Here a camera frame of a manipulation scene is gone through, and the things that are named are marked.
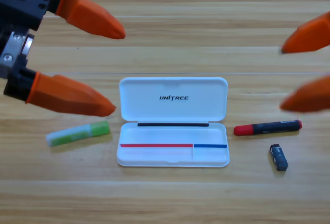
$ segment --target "green glue stick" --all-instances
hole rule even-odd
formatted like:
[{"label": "green glue stick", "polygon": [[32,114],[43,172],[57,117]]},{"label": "green glue stick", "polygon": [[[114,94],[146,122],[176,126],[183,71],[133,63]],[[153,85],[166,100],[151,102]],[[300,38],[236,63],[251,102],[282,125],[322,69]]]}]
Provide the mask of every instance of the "green glue stick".
[{"label": "green glue stick", "polygon": [[82,125],[67,130],[61,130],[50,133],[46,136],[46,140],[50,147],[70,143],[76,140],[88,137],[105,135],[110,133],[108,121],[101,121],[94,124]]}]

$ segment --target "case lid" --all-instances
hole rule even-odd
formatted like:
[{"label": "case lid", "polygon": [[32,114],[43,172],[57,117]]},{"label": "case lid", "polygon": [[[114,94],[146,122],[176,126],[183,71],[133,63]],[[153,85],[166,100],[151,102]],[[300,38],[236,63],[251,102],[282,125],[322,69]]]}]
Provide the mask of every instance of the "case lid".
[{"label": "case lid", "polygon": [[228,83],[221,77],[127,77],[121,114],[137,122],[216,122],[226,115]]}]

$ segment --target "unitree logo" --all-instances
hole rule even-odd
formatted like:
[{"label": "unitree logo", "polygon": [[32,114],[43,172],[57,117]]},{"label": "unitree logo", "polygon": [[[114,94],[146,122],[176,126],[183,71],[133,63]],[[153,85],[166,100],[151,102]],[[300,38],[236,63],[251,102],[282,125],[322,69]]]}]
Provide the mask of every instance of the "unitree logo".
[{"label": "unitree logo", "polygon": [[159,99],[168,99],[168,100],[188,100],[189,96],[160,96]]}]

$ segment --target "open case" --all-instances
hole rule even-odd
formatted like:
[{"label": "open case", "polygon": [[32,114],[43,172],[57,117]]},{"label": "open case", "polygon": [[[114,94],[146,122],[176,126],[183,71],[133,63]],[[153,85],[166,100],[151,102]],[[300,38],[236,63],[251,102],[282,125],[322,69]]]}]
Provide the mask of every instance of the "open case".
[{"label": "open case", "polygon": [[229,163],[227,81],[221,77],[128,77],[119,83],[122,166],[223,167]]}]

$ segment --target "wood grain surface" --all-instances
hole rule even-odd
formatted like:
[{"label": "wood grain surface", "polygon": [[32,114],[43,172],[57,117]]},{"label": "wood grain surface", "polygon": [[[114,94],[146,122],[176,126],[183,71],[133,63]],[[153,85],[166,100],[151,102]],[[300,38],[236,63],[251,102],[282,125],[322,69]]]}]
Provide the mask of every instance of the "wood grain surface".
[{"label": "wood grain surface", "polygon": [[[235,137],[237,125],[295,119],[279,103],[330,70],[328,48],[279,54],[330,0],[92,0],[125,26],[121,41],[46,14],[28,67],[63,74],[108,97],[107,118],[60,114],[0,96],[0,223],[330,223],[330,112],[299,115],[300,132]],[[116,162],[119,81],[220,76],[228,81],[225,168],[125,168]],[[3,89],[6,82],[0,81]],[[45,136],[109,120],[111,134],[49,148]],[[268,155],[279,143],[288,170]]]}]

